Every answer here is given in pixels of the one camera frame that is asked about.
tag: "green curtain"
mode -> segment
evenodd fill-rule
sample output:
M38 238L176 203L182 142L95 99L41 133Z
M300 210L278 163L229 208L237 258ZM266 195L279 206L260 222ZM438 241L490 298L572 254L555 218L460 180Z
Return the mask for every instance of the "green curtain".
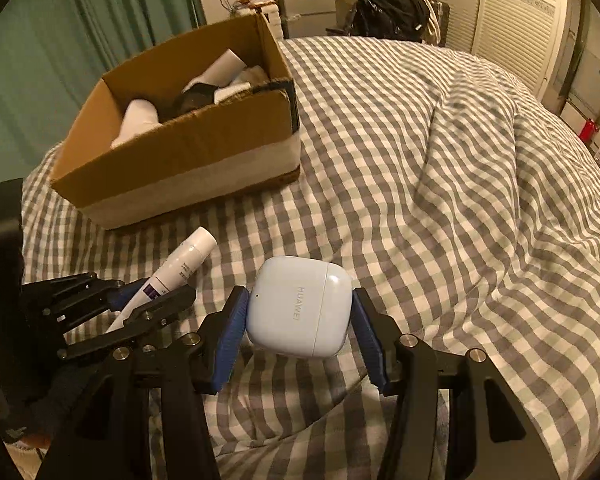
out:
M0 180L64 139L100 76L204 24L200 0L10 0L0 14Z

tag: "purple label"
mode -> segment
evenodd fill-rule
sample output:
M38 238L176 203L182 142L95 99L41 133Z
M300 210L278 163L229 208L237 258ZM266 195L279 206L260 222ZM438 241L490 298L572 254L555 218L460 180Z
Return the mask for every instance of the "purple label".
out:
M147 285L142 291L152 300L160 298L160 292L155 290L151 285Z

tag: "huawei logo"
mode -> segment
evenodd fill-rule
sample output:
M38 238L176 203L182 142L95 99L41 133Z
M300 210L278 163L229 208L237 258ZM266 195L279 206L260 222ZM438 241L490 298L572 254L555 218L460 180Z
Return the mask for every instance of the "huawei logo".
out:
M304 286L299 286L296 290L296 302L294 303L294 320L300 321L302 304L304 303Z

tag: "silver bolt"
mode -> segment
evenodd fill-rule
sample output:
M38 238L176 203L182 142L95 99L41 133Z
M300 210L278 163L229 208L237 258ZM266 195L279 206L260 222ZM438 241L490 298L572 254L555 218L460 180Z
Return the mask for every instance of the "silver bolt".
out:
M407 348L413 348L418 344L418 338L413 334L402 334L399 341L402 346Z
M182 342L187 346L195 346L200 343L200 336L195 332L189 332L182 336Z
M126 346L121 346L113 351L113 358L116 361L124 361L127 357L129 357L129 354L129 348Z
M487 354L485 354L482 350L480 350L479 348L474 348L472 350L469 350L469 358L472 361L475 361L477 363L481 363L483 361L487 360Z

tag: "white earbud case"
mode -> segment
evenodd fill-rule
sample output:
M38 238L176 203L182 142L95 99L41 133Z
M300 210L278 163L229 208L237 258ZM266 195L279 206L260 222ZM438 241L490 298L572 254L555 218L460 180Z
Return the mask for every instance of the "white earbud case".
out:
M279 354L331 357L344 344L351 299L351 278L342 267L275 256L260 267L251 291L249 338Z

